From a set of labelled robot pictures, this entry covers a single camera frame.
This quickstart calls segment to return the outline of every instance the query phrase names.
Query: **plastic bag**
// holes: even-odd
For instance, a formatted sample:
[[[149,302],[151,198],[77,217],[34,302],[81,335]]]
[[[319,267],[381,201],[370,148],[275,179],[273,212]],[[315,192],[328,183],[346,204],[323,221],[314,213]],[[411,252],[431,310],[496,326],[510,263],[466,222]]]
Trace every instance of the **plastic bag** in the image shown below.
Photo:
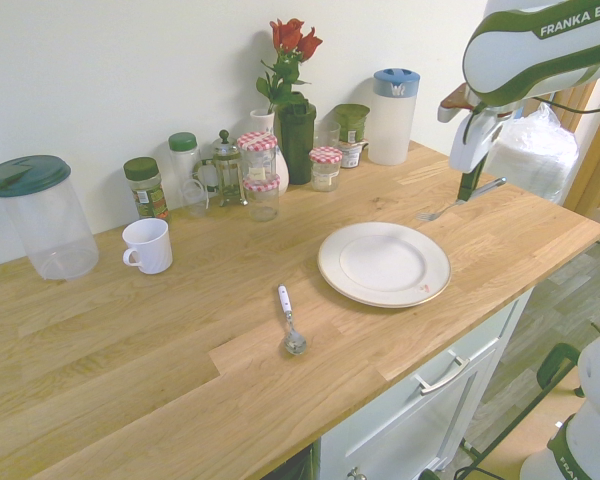
[[[578,160],[575,135],[565,130],[546,103],[526,118],[505,125],[485,171],[542,198],[559,203]]]

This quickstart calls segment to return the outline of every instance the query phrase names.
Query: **drawer handle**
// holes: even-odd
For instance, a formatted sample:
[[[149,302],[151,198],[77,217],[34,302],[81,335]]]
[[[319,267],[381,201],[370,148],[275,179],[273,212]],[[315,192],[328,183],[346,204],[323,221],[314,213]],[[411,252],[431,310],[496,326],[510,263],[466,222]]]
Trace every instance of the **drawer handle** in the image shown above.
[[[435,383],[433,385],[429,385],[419,375],[414,375],[414,377],[420,382],[420,387],[422,387],[422,390],[420,390],[420,394],[422,394],[423,396],[429,395],[430,393],[433,393],[436,390],[440,390],[442,387],[444,387],[448,383],[452,382],[458,375],[460,375],[469,366],[471,359],[470,358],[462,359],[462,358],[456,356],[454,358],[454,361],[459,365],[460,368],[458,368],[458,370],[453,372],[451,375],[443,378],[438,383]]]

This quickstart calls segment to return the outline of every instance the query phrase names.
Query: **white pitcher with blue lid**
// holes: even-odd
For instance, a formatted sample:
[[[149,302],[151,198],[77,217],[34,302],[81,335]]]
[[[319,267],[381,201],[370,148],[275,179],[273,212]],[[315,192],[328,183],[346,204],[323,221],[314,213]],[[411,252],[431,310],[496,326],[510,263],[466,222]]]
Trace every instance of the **white pitcher with blue lid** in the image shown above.
[[[98,247],[70,174],[69,165],[50,155],[0,164],[0,200],[29,260],[47,280],[78,278],[98,262]]]
[[[373,75],[373,93],[365,136],[369,159],[380,165],[407,160],[420,75],[404,68],[387,68]]]

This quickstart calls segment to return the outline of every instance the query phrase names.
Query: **green spice jar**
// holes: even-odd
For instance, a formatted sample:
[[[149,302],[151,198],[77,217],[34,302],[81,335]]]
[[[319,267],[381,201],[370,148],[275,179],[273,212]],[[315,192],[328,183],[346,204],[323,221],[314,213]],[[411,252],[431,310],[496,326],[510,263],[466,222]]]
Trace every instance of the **green spice jar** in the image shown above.
[[[156,161],[151,157],[129,160],[124,164],[124,175],[129,181],[140,218],[161,218],[168,222],[171,216]]]

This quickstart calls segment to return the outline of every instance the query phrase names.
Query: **white plate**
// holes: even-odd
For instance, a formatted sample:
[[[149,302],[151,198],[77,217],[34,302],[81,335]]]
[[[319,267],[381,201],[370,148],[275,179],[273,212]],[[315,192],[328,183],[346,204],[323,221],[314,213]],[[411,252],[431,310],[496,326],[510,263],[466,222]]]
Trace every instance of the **white plate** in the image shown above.
[[[394,223],[341,228],[322,243],[318,266],[343,295],[376,307],[418,305],[449,284],[451,264],[426,235]]]

